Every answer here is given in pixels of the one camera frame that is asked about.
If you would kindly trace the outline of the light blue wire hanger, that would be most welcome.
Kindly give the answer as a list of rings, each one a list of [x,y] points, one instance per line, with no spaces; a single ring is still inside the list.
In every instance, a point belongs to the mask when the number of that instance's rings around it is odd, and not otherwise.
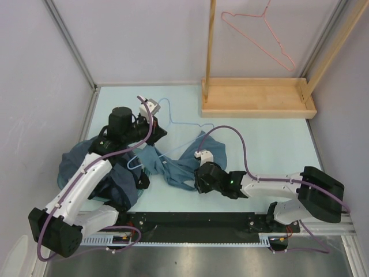
[[[206,126],[208,126],[208,127],[212,127],[212,128],[214,128],[214,127],[215,127],[215,125],[214,125],[213,123],[203,123],[203,124],[201,125],[201,124],[199,124],[199,123],[193,123],[193,122],[175,122],[175,121],[173,121],[173,119],[172,119],[171,102],[170,102],[169,98],[161,98],[161,99],[158,101],[158,104],[160,104],[162,101],[166,101],[166,102],[168,103],[168,119],[169,119],[169,123],[168,123],[168,125],[167,125],[166,129],[168,129],[170,126],[174,126],[174,125],[197,126],[197,127],[201,128],[201,129],[202,129],[202,128],[204,128],[204,127],[206,127]],[[180,145],[180,146],[177,146],[177,147],[175,147],[175,148],[173,148],[173,149],[171,149],[171,150],[169,150],[169,151],[167,151],[167,152],[165,152],[165,153],[161,154],[159,157],[161,158],[161,157],[163,157],[163,156],[165,156],[165,155],[167,155],[167,154],[170,154],[171,152],[174,152],[174,151],[176,151],[176,150],[178,150],[178,149],[181,149],[182,147],[184,147],[184,146],[185,146],[185,145],[187,145],[187,144],[192,143],[193,141],[195,141],[195,140],[196,140],[197,138],[199,138],[199,137],[201,137],[201,136],[198,136],[198,137],[196,137],[196,138],[195,138],[195,139],[193,139],[193,140],[190,140],[190,141],[188,141],[188,142],[186,142],[186,143],[184,143],[184,144],[182,144],[182,145]],[[139,168],[139,167],[142,167],[142,166],[143,166],[142,164],[139,164],[139,165],[136,165],[136,166],[134,166],[134,167],[131,167],[130,163],[131,163],[133,160],[137,159],[137,158],[138,158],[138,156],[137,156],[137,155],[135,155],[135,156],[133,156],[133,158],[131,158],[131,159],[128,161],[128,163],[127,163],[127,168],[128,168],[129,170],[134,170],[134,169],[137,169],[137,168]]]

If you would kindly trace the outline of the blue tank top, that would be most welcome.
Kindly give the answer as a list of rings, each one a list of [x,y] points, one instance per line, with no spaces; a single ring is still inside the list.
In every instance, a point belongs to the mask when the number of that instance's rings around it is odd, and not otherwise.
[[[194,156],[199,148],[210,151],[213,154],[214,162],[221,169],[226,169],[225,144],[215,140],[212,136],[206,136],[203,131],[177,160],[163,155],[157,148],[150,145],[140,150],[137,158],[152,175],[161,175],[167,184],[175,188],[194,191],[195,187],[190,182],[195,180],[194,172],[199,168],[199,161]]]

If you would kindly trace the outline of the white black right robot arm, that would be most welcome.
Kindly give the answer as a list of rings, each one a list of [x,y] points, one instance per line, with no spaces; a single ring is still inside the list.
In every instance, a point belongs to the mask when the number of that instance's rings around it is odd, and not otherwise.
[[[194,172],[199,193],[213,190],[230,199],[273,196],[284,198],[268,208],[266,225],[280,231],[297,220],[316,218],[340,223],[344,185],[323,171],[306,166],[302,173],[284,178],[256,176],[245,171],[224,171],[214,162],[206,162]]]

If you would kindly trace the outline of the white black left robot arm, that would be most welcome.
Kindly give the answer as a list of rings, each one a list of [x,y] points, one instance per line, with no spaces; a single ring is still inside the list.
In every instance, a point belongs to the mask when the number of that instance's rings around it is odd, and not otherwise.
[[[97,136],[63,154],[58,174],[62,190],[28,216],[39,260],[48,260],[42,247],[67,258],[85,237],[126,227],[127,210],[150,184],[143,169],[129,169],[127,164],[134,149],[153,146],[167,135],[155,116],[159,110],[152,99],[144,100],[137,116],[128,107],[116,107]]]

